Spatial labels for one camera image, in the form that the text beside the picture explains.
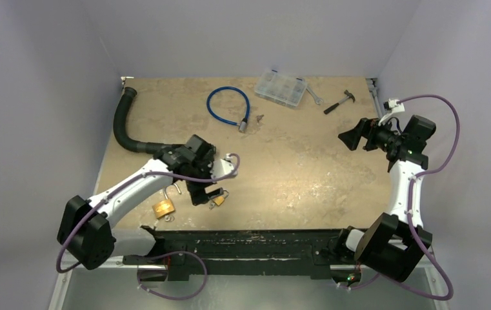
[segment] black mount bracket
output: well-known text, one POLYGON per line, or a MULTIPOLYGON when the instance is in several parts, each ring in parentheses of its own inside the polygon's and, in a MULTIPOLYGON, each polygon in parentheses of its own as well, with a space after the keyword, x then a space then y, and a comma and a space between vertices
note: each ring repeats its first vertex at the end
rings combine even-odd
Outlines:
MULTIPOLYGON (((331 265, 354 265, 333 247, 341 229, 262 231, 154 231, 152 252, 145 257, 125 256, 128 265, 163 264, 149 257, 172 251, 190 251, 202 258, 209 274, 309 276, 311 279, 347 281, 352 270, 331 270, 331 265)), ((167 280, 186 281, 203 274, 199 262, 173 255, 167 280)))
MULTIPOLYGON (((416 230, 422 243, 429 248, 432 234, 421 227, 416 230)), ((363 235, 354 259, 395 281, 403 282, 422 256, 424 253, 412 238, 408 224, 400 222, 396 215, 383 213, 363 235), (402 238, 406 246, 404 249, 389 243, 394 236, 402 238)))
MULTIPOLYGON (((63 219, 57 233, 57 241, 63 244, 78 222, 92 207, 80 196, 74 196, 66 203, 63 219)), ((104 263, 114 250, 116 239, 112 237, 106 213, 95 212, 70 240, 67 249, 88 270, 104 263)))

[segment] black flexible hose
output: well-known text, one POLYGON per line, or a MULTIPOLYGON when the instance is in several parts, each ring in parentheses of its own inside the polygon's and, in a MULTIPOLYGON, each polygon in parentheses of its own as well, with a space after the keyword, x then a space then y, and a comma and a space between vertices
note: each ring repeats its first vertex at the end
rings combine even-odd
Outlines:
POLYGON ((112 130, 114 131, 114 137, 118 144, 120 144, 124 149, 130 150, 137 153, 147 153, 155 154, 159 152, 164 147, 173 147, 177 145, 156 143, 156 142, 141 142, 135 139, 129 138, 126 130, 126 120, 133 99, 137 95, 137 91, 131 87, 124 88, 124 93, 118 107, 116 107, 116 112, 114 113, 114 122, 112 123, 112 130))

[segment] clear plastic box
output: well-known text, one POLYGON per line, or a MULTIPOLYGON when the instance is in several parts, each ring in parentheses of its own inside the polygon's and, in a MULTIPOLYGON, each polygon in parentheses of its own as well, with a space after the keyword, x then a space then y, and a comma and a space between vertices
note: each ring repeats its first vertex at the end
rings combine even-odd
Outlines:
POLYGON ((255 93, 280 105, 296 108, 306 91, 306 86, 308 83, 301 78, 267 70, 255 86, 255 93))

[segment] small padlock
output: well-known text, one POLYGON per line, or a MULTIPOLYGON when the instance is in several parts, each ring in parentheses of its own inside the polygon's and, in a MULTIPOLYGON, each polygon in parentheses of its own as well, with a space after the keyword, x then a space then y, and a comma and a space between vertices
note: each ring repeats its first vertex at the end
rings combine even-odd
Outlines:
POLYGON ((209 209, 213 209, 214 207, 220 207, 220 205, 222 205, 223 202, 225 202, 225 200, 228 198, 229 195, 230 192, 228 192, 226 189, 223 190, 222 195, 217 196, 213 198, 213 200, 211 200, 211 206, 209 207, 209 209))
MULTIPOLYGON (((182 194, 181 189, 177 184, 173 184, 173 186, 177 188, 177 192, 179 192, 179 194, 182 194)), ((162 200, 161 202, 152 206, 152 209, 154 210, 154 215, 157 219, 160 219, 166 216, 167 214, 175 212, 175 207, 173 206, 173 202, 167 196, 167 187, 163 189, 162 192, 163 192, 163 196, 165 197, 165 200, 162 200)))

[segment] hammer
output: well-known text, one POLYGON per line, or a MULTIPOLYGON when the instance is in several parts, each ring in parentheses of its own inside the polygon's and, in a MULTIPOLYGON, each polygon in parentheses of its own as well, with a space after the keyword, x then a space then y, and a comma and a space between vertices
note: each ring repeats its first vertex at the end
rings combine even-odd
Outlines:
POLYGON ((352 95, 351 92, 349 92, 347 89, 344 91, 344 94, 346 95, 346 97, 342 98, 342 100, 338 101, 337 103, 331 105, 330 107, 328 107, 325 111, 323 111, 323 113, 325 113, 325 115, 329 114, 330 111, 336 109, 336 107, 338 107, 339 105, 341 105, 342 103, 344 103, 344 101, 348 100, 348 99, 352 99, 354 102, 356 102, 356 98, 354 97, 354 95, 352 95))

